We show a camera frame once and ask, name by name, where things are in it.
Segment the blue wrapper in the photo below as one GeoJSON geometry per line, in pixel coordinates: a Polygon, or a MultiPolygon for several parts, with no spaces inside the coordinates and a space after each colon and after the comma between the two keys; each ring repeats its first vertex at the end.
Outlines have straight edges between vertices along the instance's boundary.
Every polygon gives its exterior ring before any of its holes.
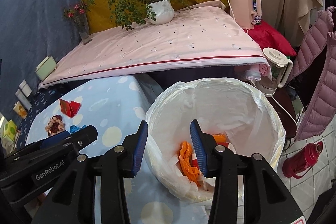
{"type": "Polygon", "coordinates": [[[78,127],[76,125],[71,125],[70,126],[70,134],[74,134],[82,129],[86,128],[86,125],[83,125],[82,127],[78,127]]]}

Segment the dark red scrunchie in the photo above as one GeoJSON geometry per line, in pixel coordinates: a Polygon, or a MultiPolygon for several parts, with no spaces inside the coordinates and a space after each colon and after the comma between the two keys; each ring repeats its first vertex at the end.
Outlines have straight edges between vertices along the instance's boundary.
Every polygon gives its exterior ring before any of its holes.
{"type": "Polygon", "coordinates": [[[64,132],[65,123],[63,122],[62,116],[55,115],[50,118],[48,124],[45,127],[45,131],[47,132],[49,137],[64,132]]]}

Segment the red white paper cup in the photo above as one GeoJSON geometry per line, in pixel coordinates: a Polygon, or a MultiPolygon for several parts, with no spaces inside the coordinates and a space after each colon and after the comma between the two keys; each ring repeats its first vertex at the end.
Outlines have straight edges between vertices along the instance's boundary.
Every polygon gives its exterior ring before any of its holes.
{"type": "Polygon", "coordinates": [[[224,147],[224,148],[229,148],[230,143],[226,141],[225,136],[222,135],[210,135],[206,134],[207,136],[207,146],[210,152],[210,157],[208,159],[208,162],[210,164],[210,171],[212,172],[215,170],[218,164],[217,156],[215,155],[215,148],[217,146],[219,147],[224,147]]]}

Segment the red envelope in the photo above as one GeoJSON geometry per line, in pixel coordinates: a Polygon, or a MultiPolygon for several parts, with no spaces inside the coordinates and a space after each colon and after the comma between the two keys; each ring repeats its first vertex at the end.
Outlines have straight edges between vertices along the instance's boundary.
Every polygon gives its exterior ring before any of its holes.
{"type": "Polygon", "coordinates": [[[60,111],[66,116],[73,118],[79,111],[81,107],[81,103],[75,101],[65,101],[63,99],[59,99],[60,103],[60,111]]]}

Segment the orange snack wrapper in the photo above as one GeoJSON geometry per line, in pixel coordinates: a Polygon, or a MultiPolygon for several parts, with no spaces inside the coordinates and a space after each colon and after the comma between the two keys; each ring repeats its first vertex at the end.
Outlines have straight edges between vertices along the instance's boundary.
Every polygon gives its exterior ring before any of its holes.
{"type": "Polygon", "coordinates": [[[198,165],[193,165],[192,145],[187,141],[183,141],[180,145],[177,155],[182,174],[186,176],[190,181],[194,182],[197,186],[201,186],[198,180],[201,172],[198,165]]]}

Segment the white tissue pile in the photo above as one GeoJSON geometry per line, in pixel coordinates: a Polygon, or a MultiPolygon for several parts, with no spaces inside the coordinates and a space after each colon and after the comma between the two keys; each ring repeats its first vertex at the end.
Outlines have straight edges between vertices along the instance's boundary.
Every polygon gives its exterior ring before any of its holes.
{"type": "Polygon", "coordinates": [[[174,155],[169,161],[169,167],[172,168],[173,172],[177,175],[179,180],[181,182],[186,182],[187,186],[189,186],[190,190],[196,191],[196,190],[202,190],[208,193],[213,193],[215,189],[215,178],[205,178],[203,176],[203,173],[198,169],[198,162],[196,155],[193,153],[191,155],[191,166],[193,167],[193,164],[196,164],[196,168],[199,171],[199,174],[197,175],[197,183],[191,181],[187,176],[185,176],[182,172],[179,158],[177,155],[174,155]]]}

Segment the light blue patterned tablecloth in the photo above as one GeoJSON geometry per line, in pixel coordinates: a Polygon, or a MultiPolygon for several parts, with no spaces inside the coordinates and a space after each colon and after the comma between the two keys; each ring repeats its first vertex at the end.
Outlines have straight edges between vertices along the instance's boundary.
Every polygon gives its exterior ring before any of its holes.
{"type": "MultiPolygon", "coordinates": [[[[146,111],[162,89],[149,77],[120,76],[64,85],[65,101],[81,104],[73,117],[62,116],[71,125],[93,125],[97,140],[81,152],[99,156],[138,130],[146,111]]],[[[134,179],[124,180],[131,223],[207,223],[205,208],[174,197],[152,174],[145,161],[134,179]]]]}

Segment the green yellow box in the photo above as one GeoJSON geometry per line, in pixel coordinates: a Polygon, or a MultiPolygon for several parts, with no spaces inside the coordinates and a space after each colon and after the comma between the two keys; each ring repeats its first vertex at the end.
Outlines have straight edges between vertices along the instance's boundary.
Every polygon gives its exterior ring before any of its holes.
{"type": "Polygon", "coordinates": [[[13,120],[5,122],[1,127],[1,141],[14,143],[17,134],[17,125],[13,120]]]}

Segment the white jar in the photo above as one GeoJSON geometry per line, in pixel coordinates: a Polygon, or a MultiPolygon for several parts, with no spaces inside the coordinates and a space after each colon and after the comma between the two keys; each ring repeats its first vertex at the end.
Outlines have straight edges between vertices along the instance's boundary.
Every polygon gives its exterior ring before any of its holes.
{"type": "Polygon", "coordinates": [[[23,80],[20,84],[19,84],[19,88],[22,91],[22,93],[29,98],[29,96],[32,94],[32,89],[30,88],[29,84],[27,83],[26,80],[23,80]]]}

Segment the green tissue box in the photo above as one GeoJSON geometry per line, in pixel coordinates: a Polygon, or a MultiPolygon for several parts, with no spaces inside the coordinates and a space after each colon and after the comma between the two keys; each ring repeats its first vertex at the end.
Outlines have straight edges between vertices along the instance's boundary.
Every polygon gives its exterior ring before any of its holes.
{"type": "Polygon", "coordinates": [[[35,69],[37,77],[44,81],[57,67],[57,63],[52,56],[47,56],[35,69]]]}

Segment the red thermos flask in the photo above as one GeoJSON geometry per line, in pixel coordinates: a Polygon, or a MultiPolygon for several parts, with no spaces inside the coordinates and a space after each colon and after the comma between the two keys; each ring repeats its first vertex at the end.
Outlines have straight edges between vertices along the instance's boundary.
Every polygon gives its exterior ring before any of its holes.
{"type": "Polygon", "coordinates": [[[318,162],[323,151],[323,142],[308,143],[301,151],[286,159],[282,165],[283,175],[300,179],[318,162]]]}

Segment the pink bed cover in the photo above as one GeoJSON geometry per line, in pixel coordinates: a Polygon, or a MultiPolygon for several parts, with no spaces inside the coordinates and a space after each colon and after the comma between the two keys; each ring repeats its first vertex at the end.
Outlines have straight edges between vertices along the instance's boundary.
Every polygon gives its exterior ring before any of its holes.
{"type": "Polygon", "coordinates": [[[147,23],[131,31],[110,28],[92,35],[64,56],[39,84],[47,88],[76,80],[134,75],[171,69],[245,66],[270,77],[260,46],[225,12],[220,0],[175,12],[162,25],[147,23]]]}

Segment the white blender jug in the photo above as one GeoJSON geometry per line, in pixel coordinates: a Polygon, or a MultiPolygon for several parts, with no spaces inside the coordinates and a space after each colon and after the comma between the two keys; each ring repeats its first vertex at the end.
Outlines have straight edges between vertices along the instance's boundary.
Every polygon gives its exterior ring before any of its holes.
{"type": "Polygon", "coordinates": [[[262,51],[268,61],[270,71],[266,76],[261,76],[261,80],[255,82],[255,86],[266,97],[271,97],[278,88],[285,86],[293,68],[293,62],[274,48],[267,47],[262,51]]]}

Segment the glass vase with flowers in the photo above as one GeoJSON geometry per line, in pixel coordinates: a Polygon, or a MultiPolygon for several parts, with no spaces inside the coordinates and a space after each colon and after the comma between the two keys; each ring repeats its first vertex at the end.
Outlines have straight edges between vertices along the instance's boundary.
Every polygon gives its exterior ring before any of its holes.
{"type": "Polygon", "coordinates": [[[77,3],[72,7],[64,9],[64,17],[74,24],[83,45],[88,44],[92,40],[86,16],[87,9],[88,6],[84,2],[77,3]]]}

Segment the pink electric kettle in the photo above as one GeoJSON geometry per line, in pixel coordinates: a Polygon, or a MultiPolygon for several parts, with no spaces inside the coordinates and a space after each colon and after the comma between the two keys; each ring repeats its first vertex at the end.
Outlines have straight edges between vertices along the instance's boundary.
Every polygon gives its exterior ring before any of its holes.
{"type": "Polygon", "coordinates": [[[261,0],[230,0],[232,15],[237,24],[247,30],[261,23],[261,0]]]}

